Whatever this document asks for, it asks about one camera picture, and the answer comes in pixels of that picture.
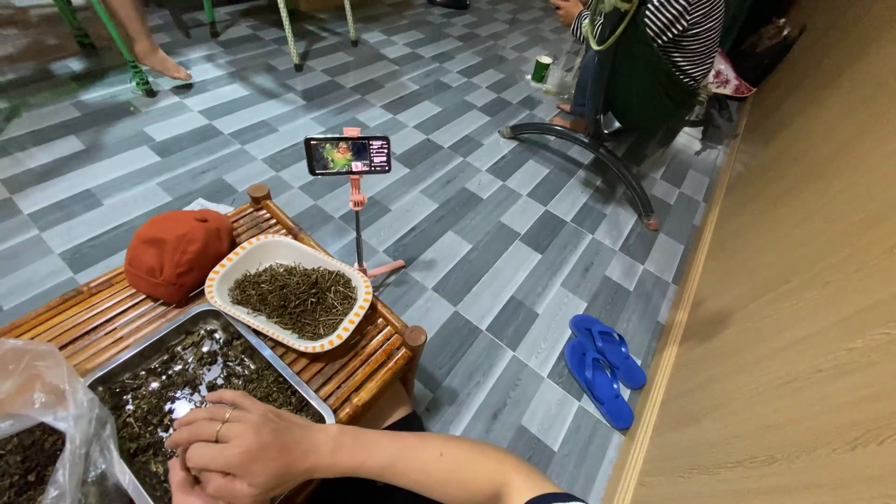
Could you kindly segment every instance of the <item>phone screen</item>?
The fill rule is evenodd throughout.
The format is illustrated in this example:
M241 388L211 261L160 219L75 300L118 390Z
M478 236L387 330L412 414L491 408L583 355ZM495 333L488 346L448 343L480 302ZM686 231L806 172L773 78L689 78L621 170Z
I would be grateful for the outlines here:
M367 175L392 171L392 148L385 135L307 136L308 173Z

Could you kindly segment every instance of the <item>green chair leg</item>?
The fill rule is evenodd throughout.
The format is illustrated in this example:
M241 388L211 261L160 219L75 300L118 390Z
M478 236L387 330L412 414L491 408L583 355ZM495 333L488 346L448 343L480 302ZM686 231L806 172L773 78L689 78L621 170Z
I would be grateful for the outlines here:
M283 31L286 32L286 41L289 44L289 55L292 56L292 67L296 72L301 72L302 66L298 63L298 51L296 51L296 41L292 38L292 21L289 20L289 10L286 8L286 0L277 0L277 6L280 8L280 18L283 19Z
M118 28L116 28L115 24L112 22L112 18L110 18L109 14L106 12L106 7L103 5L102 0L91 1L93 2L93 8L97 11L97 15L103 21L103 24L106 25L106 30L109 31L109 35L112 36L112 39L118 46L118 50L121 51L121 55L125 57L127 70L131 73L131 78L134 80L134 86L136 86L137 91L143 93L143 96L147 98L155 98L156 90L152 89L150 79L146 76L143 69L137 65L137 60L131 56L131 50L121 40L121 36L118 34Z
M355 20L351 15L351 2L349 0L344 0L345 3L345 18L349 21L349 40L351 40L351 46L356 48L358 46L358 36L355 35Z
M68 23L68 28L72 31L74 42L78 44L78 47L87 51L97 50L96 44L90 39L90 35L87 34L81 22L78 21L78 16L74 11L72 3L69 0L53 0L53 3L56 4L56 9L62 15L62 18Z
M202 7L205 8L205 20L209 22L209 34L213 39L220 37L218 23L215 22L215 8L211 0L202 0Z

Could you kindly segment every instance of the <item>blue flip-flop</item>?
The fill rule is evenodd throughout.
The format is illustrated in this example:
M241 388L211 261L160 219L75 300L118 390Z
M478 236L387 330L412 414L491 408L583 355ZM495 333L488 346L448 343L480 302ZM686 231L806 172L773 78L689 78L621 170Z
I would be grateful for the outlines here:
M591 342L595 352L602 355L627 388L637 390L647 383L647 373L628 351L628 343L613 327L607 326L591 315L576 315L569 321L569 328L577 337Z
M604 415L610 427L625 430L632 426L634 412L619 388L619 378L609 362L582 338L573 338L564 347L566 366L588 398Z

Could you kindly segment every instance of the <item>phone holder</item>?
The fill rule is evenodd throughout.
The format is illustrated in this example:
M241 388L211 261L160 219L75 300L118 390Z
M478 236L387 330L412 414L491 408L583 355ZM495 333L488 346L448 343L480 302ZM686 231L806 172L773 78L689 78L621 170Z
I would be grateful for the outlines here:
M344 127L342 128L342 135L357 137L361 135L361 128ZM375 278L381 274L387 274L390 271L403 268L404 261L399 259L398 261L392 261L387 265L382 265L371 270L367 269L367 264L364 262L364 240L361 239L361 210L367 203L367 196L364 196L364 193L361 192L361 177L361 175L349 175L349 185L351 187L351 192L349 193L349 208L355 212L355 250L358 254L358 261L355 263L355 268L366 275L367 278Z

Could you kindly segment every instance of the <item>orange cap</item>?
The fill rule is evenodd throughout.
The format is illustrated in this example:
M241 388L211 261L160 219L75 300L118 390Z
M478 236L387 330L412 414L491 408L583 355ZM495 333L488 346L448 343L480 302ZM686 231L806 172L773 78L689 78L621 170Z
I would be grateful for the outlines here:
M137 291L181 304L235 247L227 215L175 210L149 219L125 253L125 278Z

